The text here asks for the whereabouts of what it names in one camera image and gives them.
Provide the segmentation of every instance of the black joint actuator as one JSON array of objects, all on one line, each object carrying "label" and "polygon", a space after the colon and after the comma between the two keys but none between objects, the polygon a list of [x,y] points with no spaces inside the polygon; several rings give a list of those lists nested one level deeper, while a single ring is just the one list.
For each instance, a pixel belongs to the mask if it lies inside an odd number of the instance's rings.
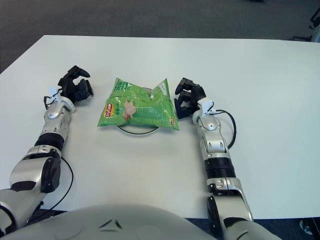
[{"label": "black joint actuator", "polygon": [[59,149],[61,152],[64,147],[64,143],[65,140],[60,134],[47,132],[39,136],[34,146],[49,145]]},{"label": "black joint actuator", "polygon": [[235,168],[227,157],[212,157],[204,161],[208,179],[235,178]]},{"label": "black joint actuator", "polygon": [[57,189],[60,183],[60,171],[60,159],[50,157],[45,161],[41,174],[42,193],[52,193]]}]

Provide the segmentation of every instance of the lay's logo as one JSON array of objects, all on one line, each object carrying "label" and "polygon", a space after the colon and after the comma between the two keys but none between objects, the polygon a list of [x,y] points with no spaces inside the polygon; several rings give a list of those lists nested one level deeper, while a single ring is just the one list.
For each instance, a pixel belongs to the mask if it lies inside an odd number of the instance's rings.
[{"label": "lay's logo", "polygon": [[108,105],[106,106],[105,112],[104,112],[104,116],[106,118],[109,118],[112,114],[112,110],[113,110],[113,105],[111,103],[108,103]]}]

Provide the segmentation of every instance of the robot forearm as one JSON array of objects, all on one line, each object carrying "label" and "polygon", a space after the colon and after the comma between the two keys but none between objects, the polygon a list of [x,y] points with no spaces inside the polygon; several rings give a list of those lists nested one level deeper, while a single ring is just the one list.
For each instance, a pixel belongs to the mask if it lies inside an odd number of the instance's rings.
[{"label": "robot forearm", "polygon": [[[193,123],[200,137],[202,160],[207,174],[207,187],[210,196],[207,198],[208,218],[213,235],[223,234],[224,239],[273,239],[278,237],[262,226],[253,222],[253,217],[246,200],[241,182],[236,178],[231,161],[229,147],[221,135],[221,123],[216,118],[214,102],[209,99],[203,88],[191,80],[183,78],[176,88],[179,95],[174,100],[178,118],[192,114]],[[190,102],[190,106],[181,106]],[[233,123],[234,137],[236,125],[233,117],[226,111]]]},{"label": "robot forearm", "polygon": [[93,95],[88,81],[82,79],[77,86],[73,84],[78,76],[89,77],[89,74],[74,66],[61,78],[61,89],[52,89],[53,101],[44,114],[45,124],[38,140],[14,167],[10,188],[0,190],[2,235],[23,227],[43,204],[46,194],[59,186],[62,149],[75,111],[74,102]]}]

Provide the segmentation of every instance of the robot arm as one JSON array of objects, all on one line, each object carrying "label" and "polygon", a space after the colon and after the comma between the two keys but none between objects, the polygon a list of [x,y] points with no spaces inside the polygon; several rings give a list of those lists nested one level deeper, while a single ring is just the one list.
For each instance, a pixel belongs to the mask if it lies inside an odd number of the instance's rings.
[{"label": "robot arm", "polygon": [[42,132],[14,167],[10,188],[0,190],[0,237],[26,225],[43,204],[45,196],[59,186],[60,159],[71,114],[75,111],[74,103],[93,95],[88,80],[82,79],[78,85],[73,83],[79,76],[90,77],[86,71],[74,66],[60,79],[61,89],[50,90],[52,101],[44,114]]},{"label": "robot arm", "polygon": [[[180,94],[179,98],[174,100],[178,118],[193,114],[192,121],[200,137],[202,160],[210,193],[207,198],[207,209],[212,234],[214,236],[223,234],[226,240],[278,240],[278,237],[253,222],[244,190],[235,174],[229,148],[221,135],[221,123],[215,115],[221,110],[216,111],[213,108],[214,102],[206,97],[203,88],[189,79],[181,80],[175,94]],[[182,102],[190,102],[190,106],[181,107]]]}]

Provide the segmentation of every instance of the chip bag label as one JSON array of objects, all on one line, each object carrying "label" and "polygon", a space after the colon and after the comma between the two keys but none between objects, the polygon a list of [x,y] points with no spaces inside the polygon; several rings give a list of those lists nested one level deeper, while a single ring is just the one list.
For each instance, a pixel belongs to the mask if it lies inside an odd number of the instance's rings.
[{"label": "chip bag label", "polygon": [[105,110],[104,116],[106,118],[109,118],[111,116],[111,111],[112,111],[112,104],[108,103],[107,106],[106,106],[106,110]]},{"label": "chip bag label", "polygon": [[98,127],[124,124],[144,124],[179,130],[167,79],[152,90],[122,81],[120,78],[115,80]]}]

